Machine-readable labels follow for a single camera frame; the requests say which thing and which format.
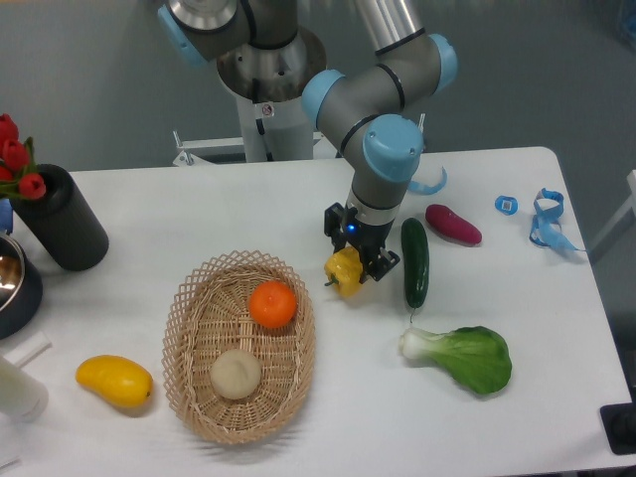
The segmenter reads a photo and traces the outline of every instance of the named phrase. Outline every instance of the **bok choy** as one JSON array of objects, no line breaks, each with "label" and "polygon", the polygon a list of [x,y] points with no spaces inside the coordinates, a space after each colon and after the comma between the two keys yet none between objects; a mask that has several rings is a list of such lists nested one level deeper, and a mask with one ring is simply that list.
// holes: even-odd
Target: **bok choy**
[{"label": "bok choy", "polygon": [[478,395],[503,389],[513,369],[506,341],[483,326],[442,334],[409,328],[399,338],[399,351],[410,360],[430,358]]}]

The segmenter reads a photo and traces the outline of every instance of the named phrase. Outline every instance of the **metal bowl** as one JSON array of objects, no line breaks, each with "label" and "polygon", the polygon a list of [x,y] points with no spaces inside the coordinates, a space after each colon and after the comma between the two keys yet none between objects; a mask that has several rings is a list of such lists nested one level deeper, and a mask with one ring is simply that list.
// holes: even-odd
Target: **metal bowl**
[{"label": "metal bowl", "polygon": [[14,239],[0,234],[0,340],[31,321],[42,292],[38,269]]}]

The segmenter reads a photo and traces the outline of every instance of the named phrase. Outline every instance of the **gray wall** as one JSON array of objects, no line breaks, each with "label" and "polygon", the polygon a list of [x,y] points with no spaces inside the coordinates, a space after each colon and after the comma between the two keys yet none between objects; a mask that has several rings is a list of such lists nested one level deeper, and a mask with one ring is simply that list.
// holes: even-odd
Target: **gray wall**
[{"label": "gray wall", "polygon": [[[301,1],[330,67],[374,63],[350,1]],[[183,140],[239,135],[213,66],[186,67],[156,0],[0,5],[0,110],[35,136],[38,160],[70,170],[168,166]],[[542,145],[559,157],[586,241],[627,198],[636,169],[636,52],[616,32],[617,0],[418,2],[460,59],[456,83],[411,106],[429,151]],[[618,341],[636,348],[636,228],[595,273]]]}]

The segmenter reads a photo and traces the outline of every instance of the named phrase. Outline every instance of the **red tulip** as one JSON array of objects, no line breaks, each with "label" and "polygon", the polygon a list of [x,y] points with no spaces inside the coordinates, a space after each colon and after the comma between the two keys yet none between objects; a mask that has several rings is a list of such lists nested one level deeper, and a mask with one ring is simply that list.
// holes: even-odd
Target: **red tulip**
[{"label": "red tulip", "polygon": [[17,141],[19,137],[18,126],[13,122],[9,114],[0,116],[0,145],[4,144],[7,139]]},{"label": "red tulip", "polygon": [[22,143],[15,139],[4,141],[2,146],[2,158],[7,169],[18,172],[29,164],[29,151]]},{"label": "red tulip", "polygon": [[25,199],[41,199],[47,193],[47,186],[42,176],[35,172],[26,174],[18,182],[18,191]]},{"label": "red tulip", "polygon": [[0,182],[1,181],[13,181],[13,172],[3,166],[0,166]]}]

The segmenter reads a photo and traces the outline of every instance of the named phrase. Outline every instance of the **yellow bell pepper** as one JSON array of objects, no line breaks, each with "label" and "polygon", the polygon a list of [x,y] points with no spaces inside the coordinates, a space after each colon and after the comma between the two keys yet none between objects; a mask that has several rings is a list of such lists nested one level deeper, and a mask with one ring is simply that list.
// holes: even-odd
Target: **yellow bell pepper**
[{"label": "yellow bell pepper", "polygon": [[350,245],[337,251],[325,263],[325,273],[329,278],[325,285],[332,285],[345,298],[354,295],[362,287],[363,268],[358,251]]}]

